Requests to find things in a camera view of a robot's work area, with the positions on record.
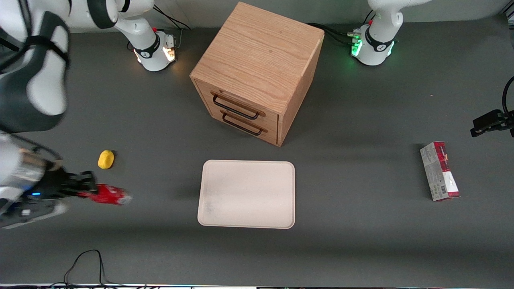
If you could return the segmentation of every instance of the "drawer handle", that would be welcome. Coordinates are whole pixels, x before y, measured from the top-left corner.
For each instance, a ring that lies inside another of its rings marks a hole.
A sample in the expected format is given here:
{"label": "drawer handle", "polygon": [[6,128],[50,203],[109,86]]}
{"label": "drawer handle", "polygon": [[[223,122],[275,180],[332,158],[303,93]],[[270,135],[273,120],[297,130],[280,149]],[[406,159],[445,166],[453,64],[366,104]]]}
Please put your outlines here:
{"label": "drawer handle", "polygon": [[232,121],[230,121],[230,120],[226,119],[226,118],[225,118],[226,116],[227,116],[227,114],[226,114],[226,113],[223,113],[223,117],[222,117],[222,119],[223,119],[223,121],[224,121],[224,122],[228,123],[229,125],[231,125],[231,126],[233,126],[233,127],[236,127],[236,128],[238,128],[238,129],[240,129],[240,130],[242,130],[242,131],[244,131],[244,132],[247,132],[247,133],[249,133],[249,134],[251,134],[251,135],[254,135],[254,136],[260,136],[260,135],[262,134],[263,129],[259,129],[259,132],[257,132],[257,133],[256,133],[256,132],[253,132],[253,131],[251,131],[251,130],[249,130],[249,129],[247,129],[247,128],[244,128],[244,127],[240,126],[240,125],[239,125],[239,124],[237,124],[237,123],[233,123]]}
{"label": "drawer handle", "polygon": [[228,106],[226,106],[226,105],[224,105],[224,104],[222,104],[222,103],[217,102],[217,101],[216,101],[216,99],[218,99],[218,95],[217,95],[217,94],[215,94],[215,95],[214,95],[214,97],[212,98],[212,101],[213,101],[213,102],[214,102],[214,104],[216,104],[217,106],[223,107],[224,109],[226,109],[226,110],[228,110],[228,111],[230,111],[230,112],[233,112],[233,113],[235,113],[235,114],[237,114],[237,115],[240,115],[240,116],[242,116],[242,117],[244,117],[244,118],[248,118],[249,120],[255,120],[255,119],[259,116],[259,112],[256,112],[254,116],[249,116],[249,115],[244,114],[244,113],[242,113],[242,112],[238,112],[238,111],[237,111],[237,110],[235,110],[235,109],[232,109],[232,108],[230,108],[230,107],[228,107]]}

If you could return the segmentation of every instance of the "wood grain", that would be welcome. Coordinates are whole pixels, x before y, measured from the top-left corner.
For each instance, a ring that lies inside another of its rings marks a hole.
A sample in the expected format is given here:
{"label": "wood grain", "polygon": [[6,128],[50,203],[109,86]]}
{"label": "wood grain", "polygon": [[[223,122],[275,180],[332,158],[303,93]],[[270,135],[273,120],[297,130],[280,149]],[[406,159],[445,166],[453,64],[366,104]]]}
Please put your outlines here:
{"label": "wood grain", "polygon": [[[321,29],[239,2],[190,77],[213,118],[228,113],[281,146],[312,83],[323,38]],[[213,94],[231,109],[260,115],[234,114]]]}
{"label": "wood grain", "polygon": [[309,61],[309,65],[306,67],[300,82],[298,83],[298,87],[295,91],[295,94],[291,98],[287,106],[287,110],[284,115],[279,117],[279,125],[278,125],[278,146],[281,146],[284,142],[284,139],[291,128],[292,122],[296,117],[296,113],[300,109],[300,105],[307,94],[310,85],[313,82],[314,72],[316,72],[316,66],[318,64],[319,55],[321,52],[321,44],[323,42],[323,38],[320,39],[318,43],[318,47],[313,51],[311,56],[311,60]]}
{"label": "wood grain", "polygon": [[324,33],[239,3],[191,77],[283,114]]}

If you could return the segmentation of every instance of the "plastic tray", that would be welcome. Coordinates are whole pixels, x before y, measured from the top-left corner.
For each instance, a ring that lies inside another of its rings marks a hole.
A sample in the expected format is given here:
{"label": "plastic tray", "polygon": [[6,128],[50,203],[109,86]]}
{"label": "plastic tray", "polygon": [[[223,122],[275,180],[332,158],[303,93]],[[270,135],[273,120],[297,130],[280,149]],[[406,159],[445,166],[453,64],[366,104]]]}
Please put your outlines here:
{"label": "plastic tray", "polygon": [[291,228],[295,224],[295,167],[287,161],[207,161],[201,176],[198,222]]}

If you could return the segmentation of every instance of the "red and white box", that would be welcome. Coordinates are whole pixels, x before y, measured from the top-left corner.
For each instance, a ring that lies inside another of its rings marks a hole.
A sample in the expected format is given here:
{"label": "red and white box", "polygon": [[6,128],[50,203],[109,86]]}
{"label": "red and white box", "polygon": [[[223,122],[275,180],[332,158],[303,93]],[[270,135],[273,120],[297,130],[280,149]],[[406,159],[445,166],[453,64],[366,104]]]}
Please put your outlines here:
{"label": "red and white box", "polygon": [[427,173],[432,200],[443,201],[460,197],[457,184],[448,166],[448,154],[444,141],[435,141],[420,150]]}

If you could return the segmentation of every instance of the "yellow object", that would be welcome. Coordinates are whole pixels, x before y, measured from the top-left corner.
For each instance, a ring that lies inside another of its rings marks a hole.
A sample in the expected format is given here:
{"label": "yellow object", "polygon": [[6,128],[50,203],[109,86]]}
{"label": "yellow object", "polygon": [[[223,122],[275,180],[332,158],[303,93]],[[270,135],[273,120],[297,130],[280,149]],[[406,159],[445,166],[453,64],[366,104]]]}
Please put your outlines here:
{"label": "yellow object", "polygon": [[98,158],[98,166],[101,169],[107,170],[113,166],[114,163],[114,153],[109,150],[105,150],[100,154]]}

